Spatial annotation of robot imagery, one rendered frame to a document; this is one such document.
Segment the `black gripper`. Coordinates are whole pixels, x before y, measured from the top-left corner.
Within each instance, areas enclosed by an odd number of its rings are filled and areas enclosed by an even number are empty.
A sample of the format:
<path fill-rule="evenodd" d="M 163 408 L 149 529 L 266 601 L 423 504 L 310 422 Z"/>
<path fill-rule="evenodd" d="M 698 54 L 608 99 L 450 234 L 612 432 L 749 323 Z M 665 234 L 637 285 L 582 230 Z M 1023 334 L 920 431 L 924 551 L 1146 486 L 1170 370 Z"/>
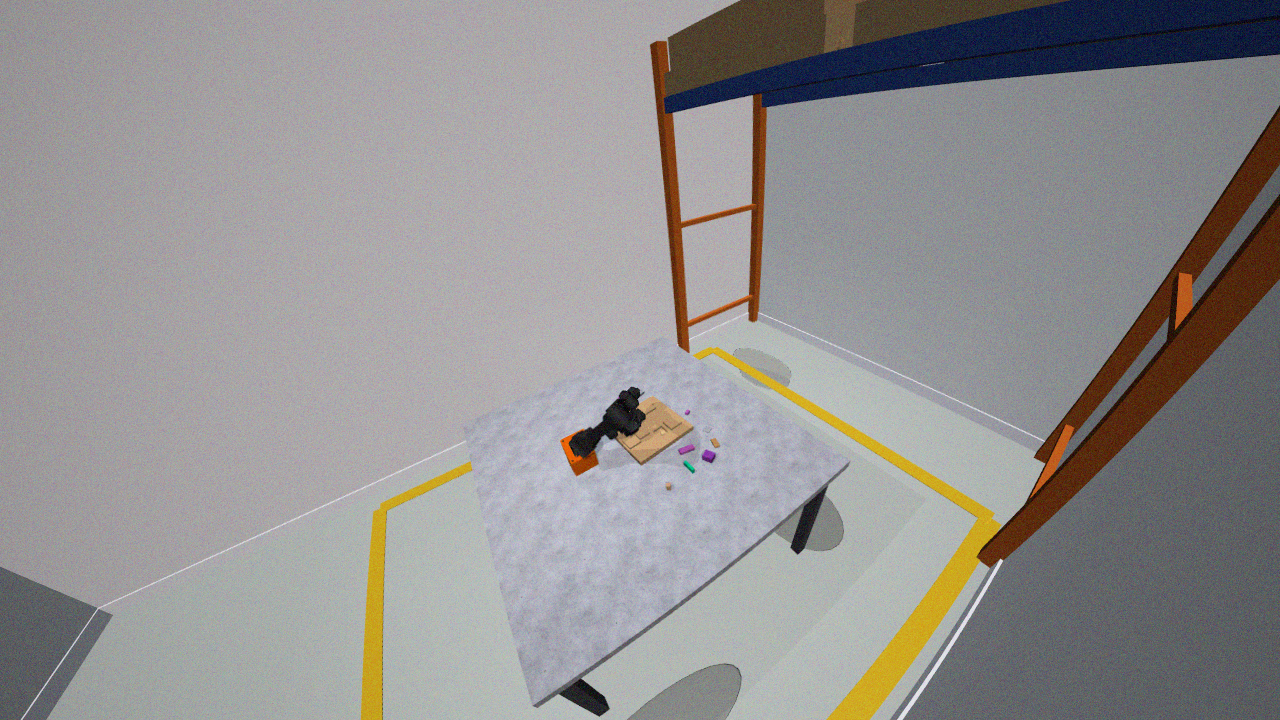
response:
<path fill-rule="evenodd" d="M 643 413 L 643 411 L 641 411 L 640 409 L 636 409 L 636 416 L 635 416 L 635 419 L 637 419 L 637 418 L 639 418 L 639 419 L 640 419 L 641 421 L 644 421 L 644 420 L 646 419 L 646 415 L 645 415 L 645 414 L 644 414 L 644 413 Z M 622 429 L 621 429 L 621 430 L 618 430 L 618 432 L 620 432 L 621 434 L 625 434 L 626 437 L 628 436 L 628 433 L 627 433 L 626 430 L 622 430 Z M 609 432 L 607 432 L 607 433 L 605 433 L 605 436 L 607 436 L 607 437 L 608 437 L 609 439 L 614 439 L 614 437 L 617 437 L 617 436 L 618 436 L 618 433 L 617 433 L 617 432 L 614 432 L 614 430 L 609 430 Z"/>

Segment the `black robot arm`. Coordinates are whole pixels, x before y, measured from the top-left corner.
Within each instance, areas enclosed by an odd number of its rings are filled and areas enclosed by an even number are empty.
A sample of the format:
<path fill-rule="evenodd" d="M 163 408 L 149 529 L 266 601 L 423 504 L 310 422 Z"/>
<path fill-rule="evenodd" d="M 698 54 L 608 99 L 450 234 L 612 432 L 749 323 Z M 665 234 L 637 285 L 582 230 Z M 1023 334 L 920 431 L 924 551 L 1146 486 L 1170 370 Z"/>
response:
<path fill-rule="evenodd" d="M 568 445 L 575 457 L 580 456 L 585 459 L 589 454 L 593 454 L 602 436 L 605 436 L 609 430 L 618 432 L 622 429 L 628 436 L 634 436 L 643 424 L 639 418 L 635 419 L 636 407 L 640 405 L 637 401 L 639 397 L 639 388 L 630 387 L 627 391 L 622 389 L 620 398 L 605 410 L 605 414 L 602 416 L 603 421 L 599 425 L 594 428 L 588 427 L 586 430 L 580 430 L 572 437 Z"/>

